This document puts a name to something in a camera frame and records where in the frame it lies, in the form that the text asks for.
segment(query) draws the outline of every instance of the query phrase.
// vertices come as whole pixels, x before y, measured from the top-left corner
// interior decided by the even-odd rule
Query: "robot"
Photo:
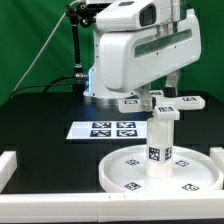
[[[178,110],[205,106],[199,96],[177,97],[179,69],[197,61],[201,54],[194,10],[186,10],[185,1],[180,0],[89,0],[78,9],[82,24],[94,23],[95,64],[90,70],[91,90],[84,95],[118,98],[122,113],[153,112],[147,121],[147,145],[117,150],[101,161],[103,189],[222,189],[223,177],[209,157],[173,146]],[[83,13],[93,10],[97,12],[91,14],[94,17]],[[149,84],[163,76],[168,77],[164,92],[149,91]]]

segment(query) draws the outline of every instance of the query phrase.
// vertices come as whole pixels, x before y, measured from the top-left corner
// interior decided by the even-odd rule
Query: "black cable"
[[[49,85],[55,84],[57,82],[60,82],[60,81],[66,80],[66,79],[75,79],[75,76],[74,75],[72,75],[72,76],[63,76],[63,77],[57,78],[54,81],[52,81]],[[46,86],[46,88],[43,90],[43,93],[46,93],[51,87],[52,86]]]
[[[26,89],[32,89],[32,88],[42,88],[42,87],[54,87],[54,86],[72,86],[74,83],[60,83],[60,84],[45,84],[45,85],[33,85],[33,86],[27,86],[20,89],[17,89],[16,91],[13,91],[8,99],[11,99],[17,92],[26,90]]]
[[[70,23],[72,25],[72,37],[73,37],[73,50],[74,50],[74,59],[75,59],[75,67],[74,72],[83,72],[82,64],[81,64],[81,56],[80,56],[80,44],[79,44],[79,15],[75,9],[70,6],[66,6],[66,16],[69,18]]]

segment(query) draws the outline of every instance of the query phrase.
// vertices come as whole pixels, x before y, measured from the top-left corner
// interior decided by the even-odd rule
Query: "black joint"
[[[71,22],[72,25],[78,25],[79,24],[78,13],[71,6],[69,6],[69,5],[66,6],[65,14],[70,19],[70,22]]]
[[[175,97],[177,97],[176,89],[174,87],[165,87],[163,89],[163,93],[164,93],[164,96],[168,97],[168,98],[175,98]]]
[[[88,28],[91,24],[96,22],[95,16],[97,14],[97,9],[87,6],[85,3],[80,3],[78,5],[77,14],[81,18],[80,25],[83,28]]]

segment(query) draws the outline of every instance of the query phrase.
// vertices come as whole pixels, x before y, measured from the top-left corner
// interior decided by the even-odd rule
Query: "white block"
[[[1,195],[0,223],[98,222],[104,194]]]
[[[134,113],[142,110],[141,100],[139,99],[126,99],[119,100],[119,111],[121,113]]]
[[[138,221],[224,218],[224,192],[151,192],[130,194],[137,200]]]
[[[17,168],[16,152],[4,152],[0,156],[0,192]]]
[[[210,157],[224,175],[224,149],[221,147],[211,148]]]
[[[158,120],[179,120],[180,112],[175,106],[155,106],[153,116]]]

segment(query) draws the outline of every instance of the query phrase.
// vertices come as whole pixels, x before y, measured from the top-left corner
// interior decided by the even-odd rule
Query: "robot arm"
[[[132,91],[199,59],[200,30],[194,10],[188,10],[186,19],[174,28],[173,22],[180,20],[177,11],[170,0],[117,0],[97,15],[96,25],[105,32],[99,53],[108,89]]]

